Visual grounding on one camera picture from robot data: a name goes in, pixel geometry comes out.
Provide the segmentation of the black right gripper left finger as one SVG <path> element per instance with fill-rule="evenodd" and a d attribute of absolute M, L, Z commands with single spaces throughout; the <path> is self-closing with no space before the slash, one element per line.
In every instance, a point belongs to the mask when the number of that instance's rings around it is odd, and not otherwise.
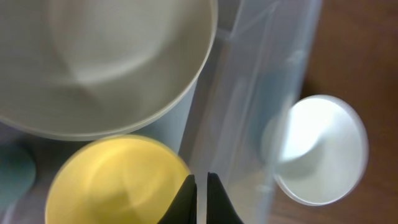
<path fill-rule="evenodd" d="M 195 176 L 186 177 L 170 207 L 158 224 L 196 224 L 197 185 Z"/>

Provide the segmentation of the beige plate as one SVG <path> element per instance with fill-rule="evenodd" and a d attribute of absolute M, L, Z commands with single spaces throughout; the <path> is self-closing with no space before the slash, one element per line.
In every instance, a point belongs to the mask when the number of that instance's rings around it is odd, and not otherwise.
<path fill-rule="evenodd" d="M 138 130 L 189 92 L 217 19 L 212 0 L 1 0 L 1 122 L 66 141 Z"/>

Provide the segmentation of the white plastic bowl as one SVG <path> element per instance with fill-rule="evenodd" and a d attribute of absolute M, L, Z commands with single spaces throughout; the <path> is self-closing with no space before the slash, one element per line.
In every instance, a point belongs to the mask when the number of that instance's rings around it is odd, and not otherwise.
<path fill-rule="evenodd" d="M 369 157 L 366 128 L 345 101 L 312 95 L 294 105 L 262 110 L 259 154 L 265 180 L 297 203 L 320 207 L 347 196 Z"/>

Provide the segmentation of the yellow plastic bowl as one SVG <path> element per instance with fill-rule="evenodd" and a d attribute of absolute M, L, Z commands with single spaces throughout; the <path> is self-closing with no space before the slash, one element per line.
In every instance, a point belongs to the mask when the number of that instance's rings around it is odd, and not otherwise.
<path fill-rule="evenodd" d="M 77 150 L 53 179 L 46 224 L 158 223 L 190 170 L 169 147 L 128 134 Z"/>

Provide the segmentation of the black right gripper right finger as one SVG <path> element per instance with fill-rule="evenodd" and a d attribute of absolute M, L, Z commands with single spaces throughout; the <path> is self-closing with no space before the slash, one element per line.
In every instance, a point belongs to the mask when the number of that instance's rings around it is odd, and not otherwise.
<path fill-rule="evenodd" d="M 243 224 L 219 176 L 211 172 L 208 173 L 207 177 L 206 223 Z"/>

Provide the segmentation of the green plastic cup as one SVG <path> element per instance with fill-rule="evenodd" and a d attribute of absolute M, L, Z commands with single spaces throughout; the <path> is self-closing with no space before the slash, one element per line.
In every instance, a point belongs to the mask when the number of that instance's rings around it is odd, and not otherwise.
<path fill-rule="evenodd" d="M 32 156 L 16 145 L 1 145 L 1 211 L 33 186 L 36 166 Z"/>

